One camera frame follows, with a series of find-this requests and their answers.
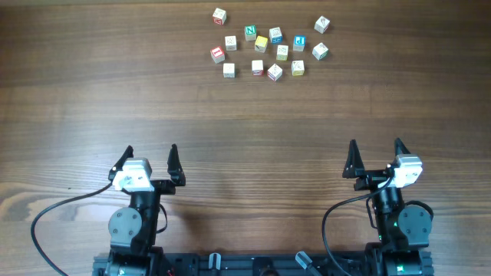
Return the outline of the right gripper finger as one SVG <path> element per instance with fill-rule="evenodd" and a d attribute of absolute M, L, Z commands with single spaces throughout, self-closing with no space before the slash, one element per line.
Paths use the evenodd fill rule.
<path fill-rule="evenodd" d="M 356 179 L 365 175 L 365 168 L 356 140 L 351 140 L 348 147 L 348 158 L 344 165 L 342 177 Z"/>
<path fill-rule="evenodd" d="M 395 156 L 410 154 L 410 151 L 400 138 L 396 138 L 394 141 L 394 154 Z"/>

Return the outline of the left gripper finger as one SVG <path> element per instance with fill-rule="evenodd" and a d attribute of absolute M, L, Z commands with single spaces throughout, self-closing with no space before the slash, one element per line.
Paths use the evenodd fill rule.
<path fill-rule="evenodd" d="M 109 181 L 113 181 L 114 178 L 115 178 L 115 176 L 116 176 L 116 174 L 117 174 L 117 172 L 123 170 L 123 165 L 127 161 L 127 159 L 129 159 L 129 158 L 133 158 L 133 147 L 131 145 L 129 145 L 125 149 L 125 151 L 122 154 L 122 156 L 119 158 L 118 161 L 116 161 L 116 163 L 110 169 L 110 171 L 108 173 L 108 180 Z"/>
<path fill-rule="evenodd" d="M 176 144 L 173 144 L 170 149 L 167 160 L 167 172 L 170 175 L 170 180 L 175 186 L 185 186 L 186 177 L 183 171 L 183 167 L 180 163 L 178 148 Z"/>

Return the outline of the red sided white block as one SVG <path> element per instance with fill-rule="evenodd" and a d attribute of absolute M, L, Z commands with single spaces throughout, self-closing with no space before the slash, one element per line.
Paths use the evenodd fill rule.
<path fill-rule="evenodd" d="M 252 61 L 252 75 L 261 76 L 264 74 L 263 60 L 253 60 Z"/>

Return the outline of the yellow top block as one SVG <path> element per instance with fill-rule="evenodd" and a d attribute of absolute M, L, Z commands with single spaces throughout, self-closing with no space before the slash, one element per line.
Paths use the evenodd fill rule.
<path fill-rule="evenodd" d="M 254 49 L 257 52 L 265 53 L 268 46 L 268 39 L 263 36 L 258 36 L 255 40 Z"/>

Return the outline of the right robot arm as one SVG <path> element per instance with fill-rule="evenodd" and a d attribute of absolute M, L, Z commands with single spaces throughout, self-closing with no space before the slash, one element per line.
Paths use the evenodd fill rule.
<path fill-rule="evenodd" d="M 394 161 L 384 169 L 366 170 L 355 140 L 351 140 L 342 176 L 355 179 L 354 190 L 368 190 L 371 226 L 379 242 L 365 246 L 366 275 L 434 274 L 429 246 L 434 213 L 420 201 L 403 200 L 402 188 L 414 184 L 423 172 L 420 157 L 400 139 L 394 141 Z"/>

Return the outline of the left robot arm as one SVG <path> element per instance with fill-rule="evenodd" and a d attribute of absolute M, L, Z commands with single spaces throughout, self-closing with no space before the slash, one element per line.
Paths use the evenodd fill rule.
<path fill-rule="evenodd" d="M 158 215 L 165 209 L 162 195 L 173 195 L 177 186 L 186 185 L 177 145 L 167 160 L 168 179 L 152 180 L 152 168 L 146 158 L 133 156 L 128 146 L 108 174 L 117 191 L 130 196 L 130 204 L 118 209 L 108 222 L 110 252 L 93 264 L 93 275 L 174 275 L 173 266 L 163 249 L 155 246 L 156 236 L 166 230 L 157 228 Z"/>

